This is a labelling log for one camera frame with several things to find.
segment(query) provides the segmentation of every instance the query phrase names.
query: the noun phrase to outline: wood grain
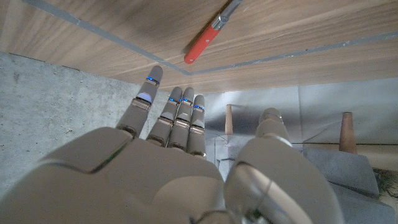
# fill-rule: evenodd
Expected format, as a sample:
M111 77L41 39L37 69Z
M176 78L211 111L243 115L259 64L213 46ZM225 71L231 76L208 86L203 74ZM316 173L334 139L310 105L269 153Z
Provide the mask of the wood grain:
M224 4L183 0L49 2L177 63L182 61L184 46ZM391 0L245 0L198 59L203 61L187 68L211 68L394 31L398 28L397 8L397 1ZM3 21L0 50L5 52L137 84L158 64L20 0L9 1ZM194 76L162 66L165 75L160 89L192 86L197 93L211 93L397 77L397 52L398 40L391 39Z
M195 93L398 77L398 40L383 40L194 76L164 69L161 90L191 86ZM114 76L139 83L128 74Z
M187 46L226 1L49 0L142 49L194 72L396 31L395 0L245 0L199 59Z
M0 35L6 22L7 10L10 0L3 0L0 4Z
M192 72L397 30L397 1L244 1L195 63L171 62Z
M75 17L166 60L185 47L226 1L48 0Z
M103 76L156 62L40 9L11 0L0 50Z

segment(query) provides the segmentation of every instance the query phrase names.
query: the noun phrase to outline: gray concrete surface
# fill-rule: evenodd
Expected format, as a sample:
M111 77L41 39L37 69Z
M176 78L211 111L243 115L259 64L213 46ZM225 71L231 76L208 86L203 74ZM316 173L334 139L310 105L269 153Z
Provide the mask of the gray concrete surface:
M93 129L115 127L139 88L0 52L0 197L50 151ZM158 91L140 137L168 95Z

